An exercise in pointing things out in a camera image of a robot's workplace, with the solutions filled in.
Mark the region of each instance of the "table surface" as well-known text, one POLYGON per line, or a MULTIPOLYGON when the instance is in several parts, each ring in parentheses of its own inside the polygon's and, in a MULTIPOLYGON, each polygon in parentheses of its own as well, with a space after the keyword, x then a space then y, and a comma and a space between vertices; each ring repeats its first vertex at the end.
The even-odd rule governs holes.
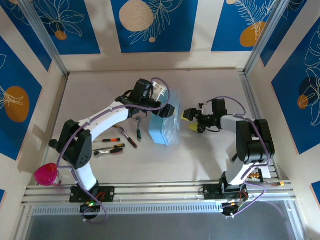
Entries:
MULTIPOLYGON (((195 108, 198 103, 218 96, 229 96, 241 102, 251 117, 249 105, 237 70, 168 70, 72 73, 62 99, 53 139, 59 139, 63 125, 69 119, 78 122, 108 107, 116 97, 133 89, 138 79, 164 79, 171 89, 181 92, 181 109, 195 108)), ((229 113, 241 113, 234 102, 226 100, 229 113)), ((140 125, 142 141, 136 138, 136 121, 128 119, 120 125, 138 144, 135 149, 115 128, 101 134, 97 140, 121 138, 126 144, 123 153, 92 156, 90 164, 101 184, 149 183, 218 180, 236 153, 235 134, 227 131, 204 134, 188 129, 181 121, 178 145, 155 144, 148 131, 150 117, 140 125)), ((113 143, 93 143, 92 149, 113 146, 113 143)), ((44 164, 55 163, 59 154, 49 148, 44 164)), ((70 172, 59 170, 63 184, 74 184, 70 172)))

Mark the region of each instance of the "red-handled screwdriver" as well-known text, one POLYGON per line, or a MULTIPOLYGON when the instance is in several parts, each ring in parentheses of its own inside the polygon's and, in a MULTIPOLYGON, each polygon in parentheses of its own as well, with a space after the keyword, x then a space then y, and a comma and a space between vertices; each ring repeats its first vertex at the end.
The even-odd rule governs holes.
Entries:
POLYGON ((122 133, 122 134, 125 136, 125 138, 129 141, 129 143, 131 143, 132 146, 134 146, 135 148, 138 147, 137 144, 131 139, 131 137, 129 137, 129 136, 126 134, 126 132, 125 132, 125 130, 124 130, 123 127, 118 126, 118 125, 114 125, 113 127, 116 128, 116 129, 118 129, 119 132, 122 133))
POLYGON ((93 141, 94 143, 110 143, 110 142, 120 142, 120 138, 102 139, 93 141))

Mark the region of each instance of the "white wall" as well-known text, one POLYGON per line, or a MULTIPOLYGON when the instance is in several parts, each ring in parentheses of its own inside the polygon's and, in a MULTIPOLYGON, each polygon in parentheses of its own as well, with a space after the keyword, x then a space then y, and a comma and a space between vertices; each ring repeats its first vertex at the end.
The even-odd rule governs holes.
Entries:
POLYGON ((51 64, 49 72, 46 71, 1 7, 0 36, 42 85, 17 160, 0 154, 0 189, 6 192, 0 209, 0 232, 1 239, 7 240, 12 233, 26 186, 41 164, 53 125, 54 116, 51 117, 51 112, 57 109, 57 105, 54 105, 57 91, 65 81, 55 64, 51 64))
POLYGON ((320 205, 311 190, 311 184, 320 181, 320 145, 298 154, 271 82, 319 17, 320 1, 308 0, 266 68, 258 61, 249 75, 262 114, 270 126, 277 163, 292 182, 313 239, 320 239, 320 205))
POLYGON ((110 0, 85 0, 101 54, 63 55, 70 72, 243 68, 250 51, 211 52, 225 0, 199 0, 191 52, 121 53, 110 0))

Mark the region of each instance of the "screwdriver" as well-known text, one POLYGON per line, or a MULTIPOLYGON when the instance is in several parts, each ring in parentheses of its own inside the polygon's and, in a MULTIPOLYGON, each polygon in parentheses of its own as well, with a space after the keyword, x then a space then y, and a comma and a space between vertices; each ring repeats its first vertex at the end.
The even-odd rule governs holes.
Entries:
POLYGON ((93 155, 98 156, 99 154, 117 154, 121 153, 123 150, 123 148, 116 148, 112 149, 111 151, 95 151, 93 155))
POLYGON ((131 139, 131 137, 129 137, 129 136, 126 134, 126 132, 125 132, 125 130, 124 130, 123 127, 118 126, 118 125, 114 125, 113 127, 116 128, 116 129, 118 129, 119 132, 122 133, 122 134, 125 136, 125 138, 129 141, 129 143, 131 143, 132 146, 134 146, 135 148, 138 147, 137 144, 131 139))
POLYGON ((92 150, 92 152, 94 152, 94 151, 102 151, 102 150, 109 150, 109 149, 118 149, 118 148, 123 148, 125 146, 126 145, 124 143, 121 143, 121 144, 114 145, 114 146, 111 146, 111 147, 95 149, 95 150, 92 150))
POLYGON ((93 141, 94 143, 110 143, 110 142, 120 142, 120 138, 102 139, 93 141))

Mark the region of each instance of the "bracket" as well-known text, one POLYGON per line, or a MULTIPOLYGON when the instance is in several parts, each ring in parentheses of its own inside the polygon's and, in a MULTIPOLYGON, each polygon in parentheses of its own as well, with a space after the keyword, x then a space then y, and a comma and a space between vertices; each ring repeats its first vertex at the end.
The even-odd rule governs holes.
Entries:
POLYGON ((221 200, 221 199, 240 199, 240 192, 248 192, 247 186, 244 184, 239 191, 220 193, 219 184, 204 184, 204 200, 221 200))
MULTIPOLYGON (((94 190, 91 193, 93 196, 97 196, 99 193, 105 193, 103 199, 101 199, 101 197, 98 198, 102 203, 112 203, 114 201, 114 186, 98 186, 93 188, 94 190)), ((69 201, 70 203, 86 203, 91 201, 91 198, 83 192, 79 186, 72 186, 69 201)))

